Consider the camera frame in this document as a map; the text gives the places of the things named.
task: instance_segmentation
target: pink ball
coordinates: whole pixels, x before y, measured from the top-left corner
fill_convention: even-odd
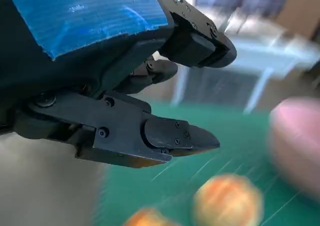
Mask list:
[[[280,173],[320,200],[320,100],[292,98],[270,115],[270,151]]]

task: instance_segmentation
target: orange ball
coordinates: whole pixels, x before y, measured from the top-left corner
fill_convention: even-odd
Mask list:
[[[201,226],[258,226],[263,217],[262,194],[243,176],[213,177],[194,200],[196,221]]]
[[[155,209],[141,209],[124,226],[178,226],[162,216]]]

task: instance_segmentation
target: blue padding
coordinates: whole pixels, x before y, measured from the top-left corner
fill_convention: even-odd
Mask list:
[[[13,0],[38,45],[56,58],[120,34],[168,25],[157,0]]]

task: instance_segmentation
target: green cutting mat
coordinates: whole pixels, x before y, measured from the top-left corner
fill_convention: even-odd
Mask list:
[[[181,157],[166,165],[130,169],[111,166],[94,215],[95,226],[120,226],[141,207],[192,226],[193,195],[210,177],[245,175],[264,193],[261,225],[320,225],[320,205],[279,178],[266,153],[267,114],[243,115],[216,107],[170,107],[154,104],[158,116],[188,120],[213,132],[221,149]]]

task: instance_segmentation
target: robotic finger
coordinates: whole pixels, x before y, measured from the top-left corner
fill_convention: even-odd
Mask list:
[[[0,134],[60,141],[76,157],[145,167],[219,147],[210,132],[159,118],[128,96],[178,67],[237,56],[184,0],[0,0]],[[158,51],[166,60],[150,57]]]

